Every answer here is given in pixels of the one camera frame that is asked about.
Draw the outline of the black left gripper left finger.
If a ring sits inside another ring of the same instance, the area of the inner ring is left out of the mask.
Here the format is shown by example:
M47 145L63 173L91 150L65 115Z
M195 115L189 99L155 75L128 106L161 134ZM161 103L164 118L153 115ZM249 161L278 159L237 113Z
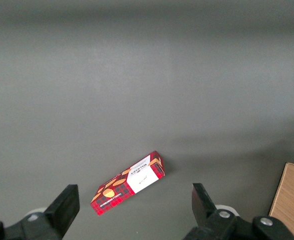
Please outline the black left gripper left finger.
M0 240L61 240L80 210L79 190L68 185L44 212L34 212L12 226L0 221Z

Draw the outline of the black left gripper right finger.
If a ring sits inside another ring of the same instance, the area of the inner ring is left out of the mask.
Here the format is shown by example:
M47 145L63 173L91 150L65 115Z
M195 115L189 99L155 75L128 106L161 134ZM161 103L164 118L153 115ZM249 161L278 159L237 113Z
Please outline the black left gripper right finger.
M201 183L192 188L192 211L197 227L185 240L294 240L294 234L277 218L256 216L251 222L225 208L218 209Z

